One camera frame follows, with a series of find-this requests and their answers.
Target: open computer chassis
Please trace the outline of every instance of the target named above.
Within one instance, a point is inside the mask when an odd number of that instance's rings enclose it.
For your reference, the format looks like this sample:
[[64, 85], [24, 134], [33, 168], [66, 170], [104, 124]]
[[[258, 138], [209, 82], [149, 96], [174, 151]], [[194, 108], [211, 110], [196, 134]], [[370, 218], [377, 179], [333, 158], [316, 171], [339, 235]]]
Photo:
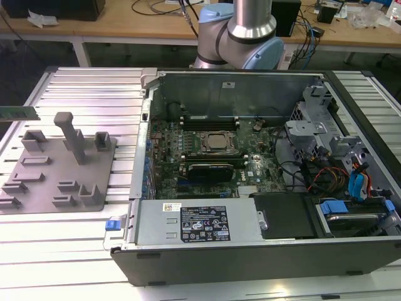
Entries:
[[360, 275], [401, 258], [401, 165], [331, 71], [142, 72], [134, 285]]

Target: power supply label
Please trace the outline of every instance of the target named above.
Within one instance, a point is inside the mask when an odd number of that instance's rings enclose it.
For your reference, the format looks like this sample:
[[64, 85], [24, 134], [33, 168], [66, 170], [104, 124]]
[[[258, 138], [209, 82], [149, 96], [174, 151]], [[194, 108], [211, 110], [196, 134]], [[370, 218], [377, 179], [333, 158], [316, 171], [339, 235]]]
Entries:
[[181, 240], [184, 243], [231, 240], [226, 207], [181, 207]]

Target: cpu socket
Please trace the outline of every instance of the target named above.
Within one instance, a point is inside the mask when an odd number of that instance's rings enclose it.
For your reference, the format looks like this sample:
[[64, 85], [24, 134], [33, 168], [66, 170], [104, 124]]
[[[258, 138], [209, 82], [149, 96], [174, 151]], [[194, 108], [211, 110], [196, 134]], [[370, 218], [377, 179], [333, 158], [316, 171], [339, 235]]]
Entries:
[[233, 152], [235, 151], [230, 132], [203, 132], [200, 133], [202, 152]]

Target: motherboard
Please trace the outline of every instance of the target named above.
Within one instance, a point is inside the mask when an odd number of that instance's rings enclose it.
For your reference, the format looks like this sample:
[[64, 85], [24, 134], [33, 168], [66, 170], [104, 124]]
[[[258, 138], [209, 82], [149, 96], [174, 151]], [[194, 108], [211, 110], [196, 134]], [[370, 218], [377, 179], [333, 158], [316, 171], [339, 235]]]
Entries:
[[255, 119], [237, 120], [233, 128], [153, 119], [156, 199], [247, 198], [285, 191], [271, 152], [274, 129]]

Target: wooden desk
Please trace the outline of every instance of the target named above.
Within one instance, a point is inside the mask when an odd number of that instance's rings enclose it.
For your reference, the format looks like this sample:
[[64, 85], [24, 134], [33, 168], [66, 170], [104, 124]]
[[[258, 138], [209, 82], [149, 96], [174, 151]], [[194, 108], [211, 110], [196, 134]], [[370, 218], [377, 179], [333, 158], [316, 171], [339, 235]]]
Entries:
[[[10, 25], [27, 40], [69, 41], [73, 43], [81, 66], [90, 66], [85, 49], [85, 42], [90, 43], [126, 43], [126, 44], [158, 44], [158, 45], [196, 45], [197, 40], [184, 18], [178, 16], [142, 16], [131, 10], [133, 0], [107, 0], [102, 15], [96, 22], [60, 20], [56, 27], [39, 29], [26, 19], [9, 19]], [[314, 0], [303, 0], [303, 11]], [[150, 13], [143, 0], [137, 10]], [[159, 4], [160, 10], [171, 10], [178, 6]], [[202, 6], [195, 6], [199, 11]], [[319, 50], [401, 53], [401, 34], [380, 26], [379, 28], [353, 29], [347, 20], [334, 19], [331, 24], [317, 23], [316, 15], [308, 11], [304, 16], [312, 26], [325, 30], [320, 41]], [[6, 24], [0, 19], [0, 39], [16, 40]], [[305, 32], [297, 25], [293, 35], [283, 38], [286, 53], [281, 68], [286, 68], [289, 56], [305, 40]]]

